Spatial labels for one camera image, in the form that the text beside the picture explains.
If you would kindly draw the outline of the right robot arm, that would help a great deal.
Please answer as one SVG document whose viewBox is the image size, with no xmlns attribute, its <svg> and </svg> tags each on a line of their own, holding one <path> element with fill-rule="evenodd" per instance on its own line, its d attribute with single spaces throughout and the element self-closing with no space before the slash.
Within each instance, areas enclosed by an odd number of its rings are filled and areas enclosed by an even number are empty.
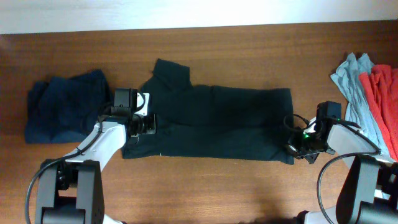
<svg viewBox="0 0 398 224">
<path fill-rule="evenodd" d="M 305 127 L 285 127 L 291 132 L 286 148 L 296 159 L 313 164 L 320 153 L 334 158 L 317 178 L 319 211 L 299 213 L 299 223 L 397 223 L 397 163 L 361 133 L 358 124 L 341 118 L 341 105 L 318 104 L 317 115 Z M 334 162 L 343 160 L 348 175 L 334 207 L 322 202 L 322 177 Z"/>
</svg>

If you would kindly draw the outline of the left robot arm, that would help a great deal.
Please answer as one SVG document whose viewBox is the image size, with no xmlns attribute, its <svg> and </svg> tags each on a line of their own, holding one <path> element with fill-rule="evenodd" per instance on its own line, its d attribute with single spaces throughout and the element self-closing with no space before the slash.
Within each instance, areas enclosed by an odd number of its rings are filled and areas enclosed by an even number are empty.
<svg viewBox="0 0 398 224">
<path fill-rule="evenodd" d="M 117 89 L 92 132 L 72 152 L 43 161 L 34 174 L 25 197 L 26 222 L 117 224 L 105 213 L 101 173 L 130 138 L 156 132 L 149 104 L 149 93 Z"/>
</svg>

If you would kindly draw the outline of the folded navy blue garment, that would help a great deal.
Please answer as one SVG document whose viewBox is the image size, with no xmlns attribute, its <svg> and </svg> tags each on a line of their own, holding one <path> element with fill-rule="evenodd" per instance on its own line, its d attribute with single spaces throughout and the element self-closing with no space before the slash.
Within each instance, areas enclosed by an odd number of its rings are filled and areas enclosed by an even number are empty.
<svg viewBox="0 0 398 224">
<path fill-rule="evenodd" d="M 25 142 L 81 142 L 112 102 L 113 95 L 102 70 L 36 82 L 28 92 Z"/>
</svg>

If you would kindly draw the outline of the light blue-grey garment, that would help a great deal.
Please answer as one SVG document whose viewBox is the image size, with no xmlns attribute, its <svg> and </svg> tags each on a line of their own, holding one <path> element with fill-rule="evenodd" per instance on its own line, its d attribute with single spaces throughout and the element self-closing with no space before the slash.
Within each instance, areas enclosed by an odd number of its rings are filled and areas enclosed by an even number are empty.
<svg viewBox="0 0 398 224">
<path fill-rule="evenodd" d="M 359 80 L 359 75 L 363 72 L 369 73 L 373 66 L 368 54 L 362 54 L 357 58 L 354 53 L 350 53 L 330 78 L 348 101 L 345 119 L 358 124 L 363 135 L 378 146 L 384 157 L 390 158 L 389 149 L 369 109 L 364 87 Z"/>
</svg>

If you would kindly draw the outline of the dark green t-shirt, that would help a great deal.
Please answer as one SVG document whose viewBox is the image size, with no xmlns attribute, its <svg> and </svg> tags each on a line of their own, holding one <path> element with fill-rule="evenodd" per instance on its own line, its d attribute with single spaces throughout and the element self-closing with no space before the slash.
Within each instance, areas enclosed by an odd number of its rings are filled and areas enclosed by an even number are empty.
<svg viewBox="0 0 398 224">
<path fill-rule="evenodd" d="M 155 134 L 131 138 L 124 159 L 212 157 L 294 164 L 285 145 L 292 123 L 288 88 L 192 85 L 189 67 L 158 59 L 141 91 L 150 94 Z"/>
</svg>

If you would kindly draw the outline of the red garment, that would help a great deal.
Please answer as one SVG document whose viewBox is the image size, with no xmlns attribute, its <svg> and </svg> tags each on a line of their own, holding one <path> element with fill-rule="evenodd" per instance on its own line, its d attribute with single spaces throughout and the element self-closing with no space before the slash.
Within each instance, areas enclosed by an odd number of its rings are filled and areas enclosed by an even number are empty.
<svg viewBox="0 0 398 224">
<path fill-rule="evenodd" d="M 359 80 L 383 140 L 393 160 L 397 160 L 397 69 L 390 65 L 375 65 L 370 73 L 363 72 Z"/>
</svg>

